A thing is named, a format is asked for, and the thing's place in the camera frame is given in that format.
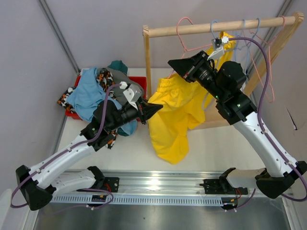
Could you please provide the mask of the yellow shorts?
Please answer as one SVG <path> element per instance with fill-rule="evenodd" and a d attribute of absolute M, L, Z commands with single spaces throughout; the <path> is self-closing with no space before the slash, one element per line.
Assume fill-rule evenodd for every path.
<path fill-rule="evenodd" d="M 149 99 L 163 107 L 148 121 L 157 156 L 170 164 L 182 161 L 189 152 L 187 132 L 206 120 L 205 111 L 214 99 L 198 82 L 188 83 L 177 73 L 159 79 Z"/>

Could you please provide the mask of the camouflage patterned shorts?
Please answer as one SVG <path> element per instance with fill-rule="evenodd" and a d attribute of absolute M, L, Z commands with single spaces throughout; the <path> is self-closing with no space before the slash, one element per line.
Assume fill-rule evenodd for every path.
<path fill-rule="evenodd" d="M 105 98 L 107 89 L 114 85 L 112 74 L 106 68 L 85 69 L 75 87 L 69 87 L 58 99 L 57 104 L 72 110 L 81 120 L 91 122 L 94 110 Z"/>

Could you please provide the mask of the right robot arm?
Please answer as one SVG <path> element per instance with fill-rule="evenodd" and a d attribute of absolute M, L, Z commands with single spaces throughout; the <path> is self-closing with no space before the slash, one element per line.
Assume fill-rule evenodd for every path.
<path fill-rule="evenodd" d="M 265 165 L 258 170 L 228 169 L 219 178 L 222 192 L 254 188 L 275 199 L 307 171 L 306 162 L 286 152 L 259 116 L 260 109 L 241 91 L 246 76 L 239 63 L 226 61 L 216 69 L 207 53 L 200 51 L 168 64 L 186 82 L 198 82 L 216 99 L 218 113 L 245 137 Z"/>

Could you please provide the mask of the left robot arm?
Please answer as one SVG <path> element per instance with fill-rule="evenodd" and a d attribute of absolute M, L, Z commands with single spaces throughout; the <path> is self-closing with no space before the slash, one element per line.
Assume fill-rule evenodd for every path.
<path fill-rule="evenodd" d="M 162 108 L 161 104 L 149 103 L 143 98 L 127 102 L 120 109 L 113 101 L 103 100 L 94 111 L 92 121 L 64 149 L 34 166 L 21 165 L 16 169 L 16 191 L 21 191 L 25 205 L 31 211 L 39 210 L 52 198 L 71 191 L 100 191 L 105 178 L 96 166 L 77 174 L 64 175 L 64 172 L 104 147 L 111 140 L 113 131 L 137 119 L 146 124 Z"/>

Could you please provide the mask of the light blue shorts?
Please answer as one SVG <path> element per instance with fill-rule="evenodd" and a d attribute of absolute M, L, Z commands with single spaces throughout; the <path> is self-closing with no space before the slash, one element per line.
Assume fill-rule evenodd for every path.
<path fill-rule="evenodd" d="M 132 83 L 129 80 L 124 73 L 110 68 L 86 69 L 82 72 L 77 87 L 66 101 L 82 120 L 91 122 L 98 104 L 105 99 L 107 89 L 111 85 L 119 84 L 122 81 Z M 115 87 L 110 91 L 108 100 L 112 101 L 117 109 L 120 109 L 127 102 L 123 89 L 119 87 Z M 136 128 L 137 120 L 133 120 L 123 125 L 118 130 L 118 133 L 122 136 L 130 136 L 135 132 Z"/>

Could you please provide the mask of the dark green shorts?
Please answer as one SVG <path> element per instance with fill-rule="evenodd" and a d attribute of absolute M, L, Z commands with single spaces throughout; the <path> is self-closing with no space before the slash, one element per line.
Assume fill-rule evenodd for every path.
<path fill-rule="evenodd" d="M 122 60 L 114 60 L 108 65 L 108 68 L 118 70 L 124 74 L 128 73 L 128 67 L 122 62 Z"/>

